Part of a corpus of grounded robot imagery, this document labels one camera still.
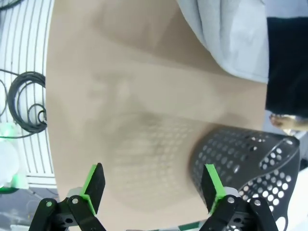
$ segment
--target beige tabletop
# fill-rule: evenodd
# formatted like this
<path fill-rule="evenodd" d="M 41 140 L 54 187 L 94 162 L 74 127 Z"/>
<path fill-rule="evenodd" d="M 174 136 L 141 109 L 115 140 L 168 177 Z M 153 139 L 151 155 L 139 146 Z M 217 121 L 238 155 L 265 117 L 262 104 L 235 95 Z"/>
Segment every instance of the beige tabletop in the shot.
<path fill-rule="evenodd" d="M 56 0 L 46 86 L 59 194 L 101 162 L 109 231 L 206 218 L 192 148 L 214 124 L 261 129 L 266 95 L 219 68 L 175 0 Z"/>

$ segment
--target brown table surface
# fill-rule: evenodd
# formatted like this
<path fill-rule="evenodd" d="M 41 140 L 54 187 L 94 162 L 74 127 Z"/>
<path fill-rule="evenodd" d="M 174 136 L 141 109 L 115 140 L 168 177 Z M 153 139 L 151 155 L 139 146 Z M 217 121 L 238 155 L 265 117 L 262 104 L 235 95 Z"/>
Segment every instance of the brown table surface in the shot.
<path fill-rule="evenodd" d="M 101 162 L 109 231 L 206 218 L 192 148 L 213 124 L 261 129 L 266 95 L 219 68 L 175 0 L 56 0 L 46 86 L 59 194 Z"/>

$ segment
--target bolt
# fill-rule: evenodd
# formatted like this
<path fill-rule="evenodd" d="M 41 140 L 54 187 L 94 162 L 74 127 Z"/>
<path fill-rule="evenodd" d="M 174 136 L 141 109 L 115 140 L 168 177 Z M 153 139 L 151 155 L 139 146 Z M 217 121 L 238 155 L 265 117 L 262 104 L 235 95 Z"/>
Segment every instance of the bolt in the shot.
<path fill-rule="evenodd" d="M 230 204 L 233 204 L 233 203 L 234 203 L 234 198 L 233 198 L 233 197 L 229 197 L 229 198 L 228 198 L 228 202 L 229 202 Z"/>
<path fill-rule="evenodd" d="M 261 202 L 259 200 L 255 200 L 255 205 L 256 206 L 260 206 L 261 205 Z"/>
<path fill-rule="evenodd" d="M 77 204 L 77 203 L 78 203 L 78 199 L 77 199 L 77 198 L 74 198 L 74 199 L 72 200 L 72 203 L 73 203 L 73 204 Z"/>

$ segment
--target bare skin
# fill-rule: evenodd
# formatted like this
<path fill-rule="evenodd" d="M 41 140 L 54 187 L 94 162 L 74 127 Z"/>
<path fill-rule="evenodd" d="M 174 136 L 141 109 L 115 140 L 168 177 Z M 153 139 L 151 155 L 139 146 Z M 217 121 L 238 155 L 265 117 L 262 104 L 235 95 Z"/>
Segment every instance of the bare skin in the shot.
<path fill-rule="evenodd" d="M 271 115 L 269 117 L 273 126 L 279 129 L 292 129 L 297 131 L 308 131 L 308 122 L 307 121 L 297 121 L 291 117 L 279 117 L 276 115 Z"/>

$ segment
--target white round object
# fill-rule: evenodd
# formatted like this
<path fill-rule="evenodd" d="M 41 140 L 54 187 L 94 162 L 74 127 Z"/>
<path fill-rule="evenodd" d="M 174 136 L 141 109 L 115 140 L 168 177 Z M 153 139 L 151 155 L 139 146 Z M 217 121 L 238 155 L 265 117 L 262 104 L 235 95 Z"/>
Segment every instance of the white round object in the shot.
<path fill-rule="evenodd" d="M 0 141 L 0 188 L 12 181 L 18 169 L 19 158 L 16 149 L 9 141 Z"/>

